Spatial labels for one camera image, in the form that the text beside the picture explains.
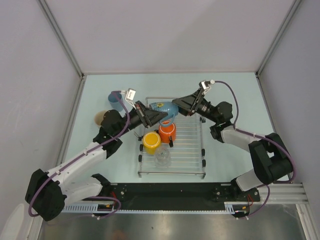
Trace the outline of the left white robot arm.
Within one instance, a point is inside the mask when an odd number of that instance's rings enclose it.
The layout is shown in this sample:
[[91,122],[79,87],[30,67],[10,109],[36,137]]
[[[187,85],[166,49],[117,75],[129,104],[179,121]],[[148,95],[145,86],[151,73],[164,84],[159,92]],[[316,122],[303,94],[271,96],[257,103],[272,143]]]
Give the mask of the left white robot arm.
[[146,107],[140,101],[134,103],[131,110],[126,110],[125,115],[115,109],[106,111],[98,134],[82,152],[50,170],[33,172],[25,195],[28,214],[51,221],[66,205],[80,200],[112,201],[109,181],[101,174],[93,174],[81,182],[76,182],[76,178],[111,157],[121,147],[122,135],[140,125],[152,127],[167,115],[167,112]]

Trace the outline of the clear glass cup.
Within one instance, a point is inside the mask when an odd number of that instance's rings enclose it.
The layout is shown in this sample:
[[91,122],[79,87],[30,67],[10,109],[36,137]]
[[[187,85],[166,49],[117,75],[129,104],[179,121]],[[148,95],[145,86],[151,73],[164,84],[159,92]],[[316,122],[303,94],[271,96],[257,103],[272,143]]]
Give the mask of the clear glass cup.
[[154,153],[154,163],[156,167],[160,168],[166,168],[170,166],[171,155],[166,147],[160,146],[156,149]]

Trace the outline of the orange ceramic mug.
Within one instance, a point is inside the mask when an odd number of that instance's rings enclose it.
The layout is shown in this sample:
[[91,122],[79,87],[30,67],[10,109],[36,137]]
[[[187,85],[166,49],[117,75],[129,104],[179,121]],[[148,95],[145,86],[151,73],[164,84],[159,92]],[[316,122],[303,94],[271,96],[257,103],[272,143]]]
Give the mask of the orange ceramic mug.
[[174,141],[177,136],[177,128],[174,123],[169,126],[159,126],[156,133],[160,136],[160,140],[163,144],[168,144],[170,148],[174,147]]

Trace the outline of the yellow ceramic mug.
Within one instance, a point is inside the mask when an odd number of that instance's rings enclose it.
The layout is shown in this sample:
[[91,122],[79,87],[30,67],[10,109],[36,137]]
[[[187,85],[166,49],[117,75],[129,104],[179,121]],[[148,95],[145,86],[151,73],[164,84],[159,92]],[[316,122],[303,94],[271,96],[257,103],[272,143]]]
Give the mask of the yellow ceramic mug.
[[142,138],[143,147],[145,148],[145,151],[150,155],[155,154],[157,148],[161,146],[161,143],[161,137],[155,131],[146,133]]

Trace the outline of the blue textured ceramic mug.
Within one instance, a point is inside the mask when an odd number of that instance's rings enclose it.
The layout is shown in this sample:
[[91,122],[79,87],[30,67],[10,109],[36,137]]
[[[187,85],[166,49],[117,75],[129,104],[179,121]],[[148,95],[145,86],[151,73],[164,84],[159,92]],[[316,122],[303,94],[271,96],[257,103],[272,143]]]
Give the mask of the blue textured ceramic mug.
[[178,106],[170,101],[153,102],[149,104],[149,107],[152,110],[167,113],[167,116],[162,118],[159,122],[162,127],[169,127],[170,125],[172,125],[174,123],[175,117],[179,113]]

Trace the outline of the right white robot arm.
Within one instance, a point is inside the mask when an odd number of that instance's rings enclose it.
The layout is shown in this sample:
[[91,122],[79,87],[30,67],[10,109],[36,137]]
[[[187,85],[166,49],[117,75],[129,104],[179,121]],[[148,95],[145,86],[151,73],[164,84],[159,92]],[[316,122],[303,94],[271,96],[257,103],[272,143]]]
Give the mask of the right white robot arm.
[[214,125],[210,127],[213,139],[236,146],[250,154],[253,169],[231,181],[231,196],[242,201],[249,190],[274,183],[278,179],[292,173],[294,166],[280,136],[271,133],[258,136],[234,127],[232,104],[220,102],[214,106],[204,98],[203,91],[198,89],[193,94],[175,98],[172,103],[178,106],[183,116],[197,113]]

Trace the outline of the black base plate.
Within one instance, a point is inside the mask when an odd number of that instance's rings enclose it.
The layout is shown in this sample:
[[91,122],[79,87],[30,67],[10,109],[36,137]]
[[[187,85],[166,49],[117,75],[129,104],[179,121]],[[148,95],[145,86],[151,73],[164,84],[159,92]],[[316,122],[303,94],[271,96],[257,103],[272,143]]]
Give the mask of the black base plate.
[[261,200],[257,188],[241,192],[227,182],[110,183],[99,196],[115,196],[127,211],[218,211],[225,202]]

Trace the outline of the beige ceramic mug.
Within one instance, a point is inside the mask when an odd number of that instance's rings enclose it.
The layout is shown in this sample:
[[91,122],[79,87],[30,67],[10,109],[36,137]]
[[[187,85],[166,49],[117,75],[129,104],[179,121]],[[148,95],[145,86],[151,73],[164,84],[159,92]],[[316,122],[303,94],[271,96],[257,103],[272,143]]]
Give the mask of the beige ceramic mug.
[[107,110],[102,110],[102,111],[99,111],[98,113],[95,114],[94,122],[98,127],[100,127],[102,125],[102,122],[105,118],[105,114],[107,112],[108,112]]

